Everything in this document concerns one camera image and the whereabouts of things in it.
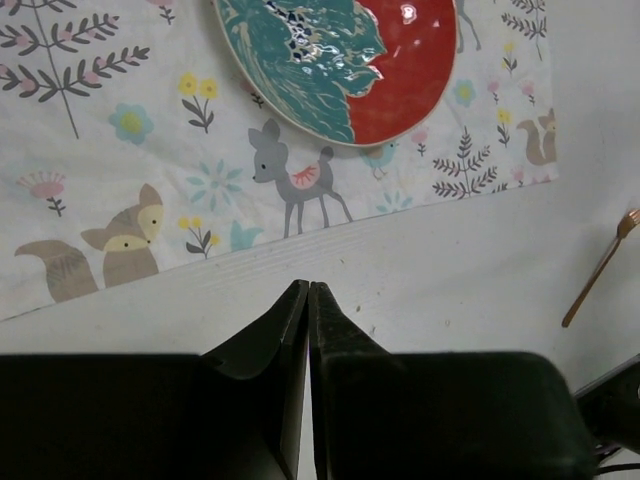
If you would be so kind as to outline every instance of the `fork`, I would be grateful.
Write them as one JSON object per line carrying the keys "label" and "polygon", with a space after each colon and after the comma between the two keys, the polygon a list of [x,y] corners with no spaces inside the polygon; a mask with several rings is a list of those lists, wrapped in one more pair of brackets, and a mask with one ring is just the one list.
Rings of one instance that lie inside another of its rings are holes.
{"label": "fork", "polygon": [[582,302],[584,302],[584,299],[587,298],[587,294],[591,291],[591,288],[593,288],[593,285],[596,283],[596,280],[598,280],[598,277],[600,276],[602,271],[605,269],[605,267],[607,266],[611,258],[613,258],[613,255],[618,250],[618,247],[620,247],[622,240],[627,238],[631,230],[633,230],[638,224],[640,224],[639,208],[629,210],[629,212],[627,212],[627,214],[624,217],[622,217],[622,220],[620,220],[620,223],[618,224],[618,231],[616,233],[616,238],[611,244],[611,246],[609,247],[608,253],[605,255],[604,259],[600,262],[600,266],[596,269],[593,275],[591,275],[591,278],[589,278],[589,281],[582,289],[582,292],[580,292],[580,295],[578,295],[578,298],[576,298],[576,301],[573,302],[573,305],[571,305],[571,308],[569,309],[567,314],[564,316],[564,319],[562,320],[562,326],[564,328],[567,328],[571,324],[573,317],[575,317],[576,313],[578,313],[578,309],[580,308],[580,305],[582,305]]}

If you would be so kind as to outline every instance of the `pink flower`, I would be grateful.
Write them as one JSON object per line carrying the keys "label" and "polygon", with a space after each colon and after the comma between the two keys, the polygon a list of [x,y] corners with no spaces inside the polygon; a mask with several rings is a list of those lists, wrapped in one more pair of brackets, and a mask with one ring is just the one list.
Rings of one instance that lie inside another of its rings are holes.
{"label": "pink flower", "polygon": [[52,198],[60,195],[64,191],[62,181],[64,175],[55,172],[32,173],[30,178],[20,177],[16,183],[29,190],[29,193],[36,198]]}
{"label": "pink flower", "polygon": [[533,82],[525,82],[522,84],[522,94],[530,97],[533,95]]}
{"label": "pink flower", "polygon": [[31,42],[24,35],[16,37],[16,45],[18,45],[19,47],[26,47],[27,45],[29,45],[29,43]]}
{"label": "pink flower", "polygon": [[524,180],[524,168],[517,167],[511,170],[511,175],[516,182],[522,182]]}
{"label": "pink flower", "polygon": [[20,88],[22,88],[22,90],[24,90],[25,92],[33,92],[36,89],[36,82],[29,78],[24,78],[20,82]]}
{"label": "pink flower", "polygon": [[100,84],[100,78],[98,77],[98,74],[95,72],[87,72],[84,74],[84,79],[85,81],[93,84],[93,85],[99,85]]}
{"label": "pink flower", "polygon": [[253,87],[251,86],[251,84],[244,78],[242,80],[240,80],[240,88],[243,89],[247,93],[253,93],[254,92]]}
{"label": "pink flower", "polygon": [[500,82],[498,82],[497,80],[491,80],[489,82],[489,85],[487,86],[487,90],[489,90],[491,93],[496,93],[499,88]]}
{"label": "pink flower", "polygon": [[424,143],[427,141],[429,134],[426,130],[417,130],[413,135],[411,135],[411,141],[413,143]]}

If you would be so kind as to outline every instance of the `fork handle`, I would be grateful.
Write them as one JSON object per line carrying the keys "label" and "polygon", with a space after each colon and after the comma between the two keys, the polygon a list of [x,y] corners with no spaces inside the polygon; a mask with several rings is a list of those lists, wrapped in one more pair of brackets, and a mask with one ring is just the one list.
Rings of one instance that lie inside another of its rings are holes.
{"label": "fork handle", "polygon": [[576,298],[576,301],[573,302],[573,305],[571,305],[571,308],[569,309],[567,314],[564,316],[564,319],[562,320],[562,326],[564,328],[567,328],[571,324],[571,321],[573,320],[573,317],[576,316],[576,313],[578,313],[578,309],[582,305],[582,302],[584,302],[584,299],[587,298],[587,295],[593,288],[593,285],[596,283],[596,280],[598,280],[598,277],[600,277],[600,274],[604,271],[609,261],[613,258],[613,255],[618,250],[620,243],[622,243],[622,239],[619,237],[616,238],[615,241],[613,242],[613,245],[609,248],[609,253],[607,253],[604,260],[600,262],[600,266],[596,269],[593,275],[591,275],[591,278],[589,278],[589,281],[582,289],[582,292],[580,292],[580,295],[578,295],[578,298]]}

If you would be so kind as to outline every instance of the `plate rim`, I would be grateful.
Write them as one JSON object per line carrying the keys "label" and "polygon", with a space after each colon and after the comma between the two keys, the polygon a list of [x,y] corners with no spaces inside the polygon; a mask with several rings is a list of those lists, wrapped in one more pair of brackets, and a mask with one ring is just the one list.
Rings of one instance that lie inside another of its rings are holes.
{"label": "plate rim", "polygon": [[238,57],[238,54],[236,53],[236,50],[233,48],[233,44],[231,43],[231,39],[229,38],[229,35],[227,34],[227,29],[225,27],[224,20],[222,19],[222,15],[220,13],[220,6],[218,5],[218,3],[220,1],[222,1],[222,0],[212,0],[211,4],[214,7],[215,14],[216,14],[216,17],[218,19],[218,25],[219,25],[220,29],[222,30],[222,34],[224,35],[224,39],[225,39],[225,42],[227,44],[227,49],[231,51],[231,56],[233,57],[233,59],[235,61],[235,64],[238,67],[240,67],[240,70],[242,72],[242,76],[244,77],[244,79],[249,82],[251,87],[253,87],[253,89],[257,93],[260,94],[260,96],[262,97],[262,100],[269,106],[269,108],[271,108],[271,110],[276,112],[276,114],[281,119],[284,119],[290,125],[293,125],[295,128],[308,133],[309,135],[313,136],[314,138],[318,138],[318,139],[323,140],[325,142],[330,142],[333,145],[341,145],[343,147],[349,147],[349,148],[359,148],[359,149],[362,149],[362,150],[368,150],[368,149],[376,148],[376,147],[379,147],[381,145],[385,145],[387,143],[393,142],[394,140],[396,140],[396,139],[408,134],[413,129],[415,129],[418,125],[420,125],[421,123],[427,121],[427,119],[433,114],[433,112],[435,112],[441,106],[441,104],[445,103],[444,102],[444,97],[445,97],[445,94],[446,94],[447,90],[449,89],[451,81],[453,79],[453,71],[455,70],[456,63],[457,63],[457,57],[458,57],[458,53],[457,53],[458,35],[459,35],[458,30],[460,28],[460,22],[459,22],[459,19],[458,19],[458,8],[457,8],[457,5],[456,5],[456,0],[449,0],[449,3],[451,3],[451,6],[453,7],[453,14],[454,14],[454,18],[455,18],[455,21],[454,21],[455,45],[454,45],[454,51],[453,51],[453,62],[451,62],[451,69],[449,70],[449,76],[447,77],[447,81],[445,82],[444,88],[442,89],[442,92],[440,93],[440,97],[438,97],[438,100],[434,104],[433,108],[429,111],[429,113],[427,113],[422,119],[420,119],[420,121],[416,122],[411,127],[407,128],[406,130],[400,132],[397,135],[394,135],[392,137],[386,138],[385,140],[382,140],[382,141],[379,141],[379,142],[375,142],[375,143],[347,143],[347,142],[341,142],[339,140],[333,140],[331,138],[324,137],[324,136],[320,135],[317,132],[314,132],[313,130],[307,128],[306,126],[302,125],[301,123],[296,122],[295,120],[293,120],[292,118],[289,118],[289,116],[287,116],[283,112],[281,112],[280,109],[278,107],[276,107],[271,102],[271,100],[269,100],[267,97],[265,97],[263,95],[262,90],[260,88],[258,88],[258,86],[255,84],[255,82],[251,78],[251,75],[249,75],[249,73],[247,72],[247,69],[244,67],[242,61]]}

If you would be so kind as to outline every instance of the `teal glaze pattern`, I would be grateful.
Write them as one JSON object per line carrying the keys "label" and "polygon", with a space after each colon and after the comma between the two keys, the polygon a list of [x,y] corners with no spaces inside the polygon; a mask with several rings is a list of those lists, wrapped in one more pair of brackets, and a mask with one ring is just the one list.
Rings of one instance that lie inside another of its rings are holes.
{"label": "teal glaze pattern", "polygon": [[354,0],[218,2],[231,47],[260,94],[316,134],[354,143],[347,96],[369,93],[382,78],[369,63],[386,52],[373,15]]}

